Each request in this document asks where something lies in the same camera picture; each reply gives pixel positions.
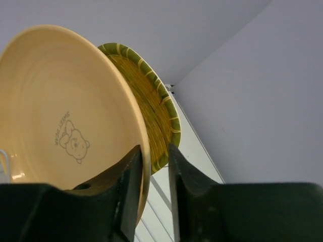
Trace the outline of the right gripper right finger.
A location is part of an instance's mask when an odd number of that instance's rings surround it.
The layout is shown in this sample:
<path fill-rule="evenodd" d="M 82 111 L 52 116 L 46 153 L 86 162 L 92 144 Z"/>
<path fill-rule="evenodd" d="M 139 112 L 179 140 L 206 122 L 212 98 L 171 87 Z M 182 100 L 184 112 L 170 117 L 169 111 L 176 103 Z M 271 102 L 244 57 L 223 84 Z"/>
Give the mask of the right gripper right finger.
<path fill-rule="evenodd" d="M 175 241 L 322 241 L 322 187 L 220 184 L 169 145 Z"/>

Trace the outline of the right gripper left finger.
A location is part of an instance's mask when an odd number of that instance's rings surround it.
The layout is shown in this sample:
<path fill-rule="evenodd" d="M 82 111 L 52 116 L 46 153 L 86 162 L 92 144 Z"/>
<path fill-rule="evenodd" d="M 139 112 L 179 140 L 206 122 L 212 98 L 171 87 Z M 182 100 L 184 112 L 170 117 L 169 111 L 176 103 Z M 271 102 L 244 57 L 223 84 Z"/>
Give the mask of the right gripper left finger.
<path fill-rule="evenodd" d="M 142 168 L 135 146 L 71 190 L 1 184 L 1 241 L 133 241 Z"/>

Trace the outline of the green woven bamboo tray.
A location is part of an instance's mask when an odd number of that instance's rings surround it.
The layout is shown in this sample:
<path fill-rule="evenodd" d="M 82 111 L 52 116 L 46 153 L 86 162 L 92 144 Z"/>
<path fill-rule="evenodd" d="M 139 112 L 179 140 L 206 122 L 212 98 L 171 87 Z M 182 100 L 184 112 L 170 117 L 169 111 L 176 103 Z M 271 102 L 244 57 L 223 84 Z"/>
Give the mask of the green woven bamboo tray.
<path fill-rule="evenodd" d="M 123 75 L 138 102 L 149 137 L 151 173 L 155 174 L 169 162 L 169 144 L 180 144 L 181 124 L 174 102 L 157 73 L 133 49 L 120 43 L 98 48 Z"/>

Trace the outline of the yellow bear plate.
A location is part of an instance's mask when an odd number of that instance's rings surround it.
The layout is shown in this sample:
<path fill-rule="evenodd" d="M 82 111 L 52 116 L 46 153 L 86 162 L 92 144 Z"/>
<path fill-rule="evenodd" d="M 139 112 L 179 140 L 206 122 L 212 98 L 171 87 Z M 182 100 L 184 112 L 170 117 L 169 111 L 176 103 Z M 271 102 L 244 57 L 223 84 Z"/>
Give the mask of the yellow bear plate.
<path fill-rule="evenodd" d="M 126 79 L 96 46 L 56 25 L 18 33 L 1 54 L 1 163 L 10 183 L 72 189 L 143 156 L 137 209 L 150 182 L 144 118 Z"/>

